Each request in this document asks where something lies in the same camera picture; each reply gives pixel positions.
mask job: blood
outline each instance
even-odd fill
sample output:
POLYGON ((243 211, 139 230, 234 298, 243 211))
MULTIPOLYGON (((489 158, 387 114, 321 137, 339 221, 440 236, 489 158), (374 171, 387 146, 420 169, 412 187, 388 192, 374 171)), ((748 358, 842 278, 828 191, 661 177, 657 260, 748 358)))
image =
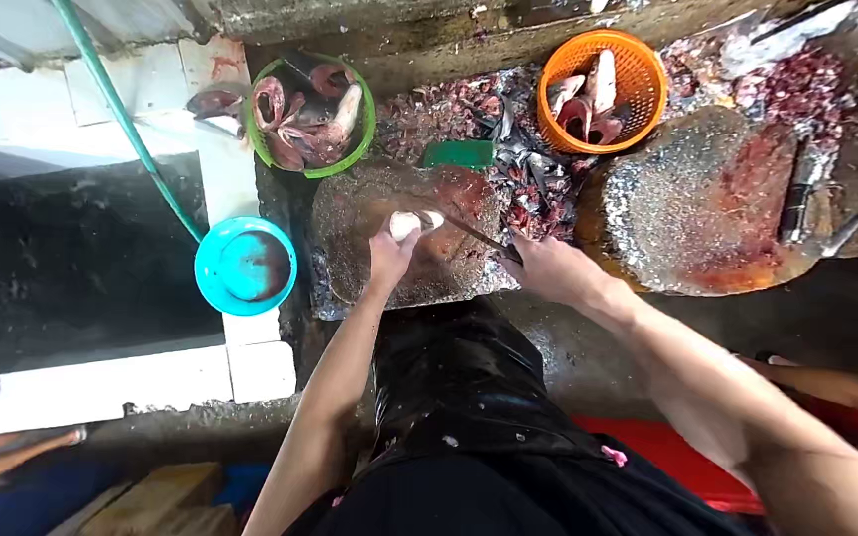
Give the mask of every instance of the blood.
POLYGON ((214 69, 211 70, 211 80, 217 80, 220 78, 221 67, 233 67, 237 69, 237 72, 240 72, 240 64, 232 58, 227 56, 214 56, 212 60, 214 61, 214 69))

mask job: knife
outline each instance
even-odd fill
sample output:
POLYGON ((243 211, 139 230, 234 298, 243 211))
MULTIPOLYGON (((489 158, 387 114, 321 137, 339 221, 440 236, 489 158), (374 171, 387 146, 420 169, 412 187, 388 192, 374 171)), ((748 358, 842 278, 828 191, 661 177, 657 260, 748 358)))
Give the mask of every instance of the knife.
POLYGON ((518 254, 518 250, 515 249, 514 245, 503 246, 503 245, 499 244, 498 242, 494 241, 492 238, 488 238, 485 235, 483 235, 481 232, 476 231, 476 229, 474 227, 472 227, 468 223, 465 223, 461 219, 458 219, 457 217, 453 217, 449 213, 442 213, 442 215, 444 215, 445 219, 448 220, 449 222, 451 222, 453 225, 455 225, 456 227, 459 227, 460 230, 465 231, 470 237, 478 239, 483 244, 485 244, 488 247, 490 247, 490 248, 496 250, 497 252, 501 253, 501 255, 503 257, 505 257, 507 260, 518 262, 518 264, 522 264, 522 265, 524 264, 521 261, 521 255, 518 254))

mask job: fish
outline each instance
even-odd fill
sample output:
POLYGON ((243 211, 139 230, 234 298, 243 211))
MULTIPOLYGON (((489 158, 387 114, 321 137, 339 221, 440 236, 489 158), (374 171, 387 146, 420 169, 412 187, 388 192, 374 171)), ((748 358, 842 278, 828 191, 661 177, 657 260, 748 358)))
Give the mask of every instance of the fish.
POLYGON ((324 125, 332 121, 337 115, 339 104, 337 100, 325 98, 314 92, 306 93, 304 97, 306 102, 293 120, 294 127, 306 128, 324 125))
POLYGON ((280 57, 304 82, 324 96, 339 97, 356 81, 345 65, 321 62, 315 56, 296 49, 285 49, 280 57))
POLYGON ((283 92, 283 85, 275 77, 268 76, 256 83, 253 97, 254 117, 256 119, 256 126, 263 132, 268 133, 280 125, 280 121, 283 119, 283 107, 286 104, 286 98, 283 92), (267 120, 267 116, 264 116, 263 110, 260 109, 260 97, 262 96, 267 97, 267 106, 273 113, 270 121, 267 120))
POLYGON ((548 90, 545 92, 553 119, 558 118, 558 114, 562 112, 563 104, 575 98, 578 90, 584 86, 584 80, 586 79, 587 77, 584 74, 576 74, 548 87, 548 90))
POLYGON ((200 91, 191 97, 184 108, 194 114, 197 120, 218 116, 236 117, 240 114, 240 104, 243 100, 243 95, 233 91, 200 91))
POLYGON ((362 95, 362 86, 353 83, 340 99, 337 114, 332 120, 308 128, 293 126, 291 121, 280 126, 280 138, 296 150, 304 165, 308 162, 322 167, 335 163, 346 151, 356 127, 362 95))
POLYGON ((614 53, 605 49, 592 60, 584 85, 584 94, 592 103, 595 114, 603 114, 614 107, 615 97, 618 96, 615 79, 614 53))
POLYGON ((562 106, 556 121, 567 133, 586 142, 591 127, 591 117, 594 115, 593 110, 591 97, 581 94, 562 106))
POLYGON ((589 143, 608 145, 625 129, 627 120, 631 117, 630 103, 619 104, 601 115, 595 115, 588 132, 589 143))

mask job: hose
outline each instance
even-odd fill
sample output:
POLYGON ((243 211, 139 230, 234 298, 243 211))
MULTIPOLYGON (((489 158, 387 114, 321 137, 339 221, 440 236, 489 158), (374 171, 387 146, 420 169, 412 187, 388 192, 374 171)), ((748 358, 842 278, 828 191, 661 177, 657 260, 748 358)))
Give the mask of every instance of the hose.
POLYGON ((81 24, 81 20, 78 19, 78 13, 75 12, 75 7, 71 1, 52 0, 52 4, 62 17, 65 28, 68 28, 71 32, 71 37, 81 52, 81 58, 85 61, 85 65, 88 66, 88 70, 91 72, 91 76, 94 77, 95 83, 98 84, 98 88, 105 95, 108 105, 112 107, 114 118, 118 120, 118 124, 125 130, 125 135, 135 148, 138 158, 144 164, 145 169, 148 170, 150 178, 154 180, 154 185, 161 191, 164 201, 167 201, 168 206, 171 207, 174 215, 181 221, 184 228, 188 230, 188 233, 191 233, 191 236, 200 242, 203 235, 197 230, 197 226, 194 225, 194 222, 188 215, 181 210, 180 205, 177 204, 177 200, 174 199, 171 189, 168 188, 168 184, 164 182, 164 178, 161 177, 161 173, 157 170, 157 165, 154 164, 154 160, 150 157, 150 152, 148 152, 148 148, 144 145, 141 135, 137 133, 135 123, 132 121, 131 116, 128 116, 128 111, 125 110, 125 105, 122 104, 121 97, 118 96, 117 91, 114 91, 112 80, 108 77, 105 66, 98 59, 98 52, 94 49, 94 43, 91 42, 88 31, 85 30, 85 27, 81 24))

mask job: blue bowl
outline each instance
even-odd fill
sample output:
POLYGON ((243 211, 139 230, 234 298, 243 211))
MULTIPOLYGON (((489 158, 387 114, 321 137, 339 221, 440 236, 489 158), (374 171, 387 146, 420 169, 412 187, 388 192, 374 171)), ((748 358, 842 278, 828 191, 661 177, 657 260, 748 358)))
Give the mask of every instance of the blue bowl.
POLYGON ((290 296, 296 253, 280 227, 260 217, 233 217, 200 241, 194 271, 197 288, 214 309, 249 317, 290 296))

